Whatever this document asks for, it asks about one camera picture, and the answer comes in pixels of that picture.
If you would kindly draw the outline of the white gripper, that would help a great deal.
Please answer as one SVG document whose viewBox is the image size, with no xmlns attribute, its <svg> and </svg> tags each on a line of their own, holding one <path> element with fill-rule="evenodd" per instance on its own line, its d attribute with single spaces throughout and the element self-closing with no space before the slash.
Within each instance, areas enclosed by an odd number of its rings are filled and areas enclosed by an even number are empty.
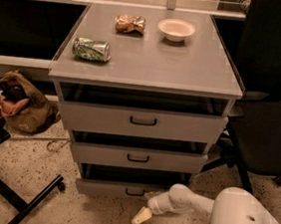
<svg viewBox="0 0 281 224">
<path fill-rule="evenodd" d="M 173 209 L 173 203 L 169 198 L 168 192 L 148 192 L 145 195 L 147 208 L 143 206 L 138 214 L 131 221 L 133 224 L 141 224 L 151 218 L 151 216 L 164 214 Z"/>
</svg>

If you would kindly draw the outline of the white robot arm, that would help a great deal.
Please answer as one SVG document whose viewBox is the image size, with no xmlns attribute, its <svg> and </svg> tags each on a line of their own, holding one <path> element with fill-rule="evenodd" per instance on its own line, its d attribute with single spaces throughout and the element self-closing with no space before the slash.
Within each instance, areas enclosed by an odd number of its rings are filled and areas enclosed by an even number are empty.
<svg viewBox="0 0 281 224">
<path fill-rule="evenodd" d="M 141 224 L 152 215 L 165 212 L 196 211 L 206 215 L 210 224 L 279 224 L 250 192 L 239 187 L 225 188 L 214 200 L 193 193 L 183 184 L 170 186 L 167 192 L 149 194 L 149 200 L 133 218 Z"/>
</svg>

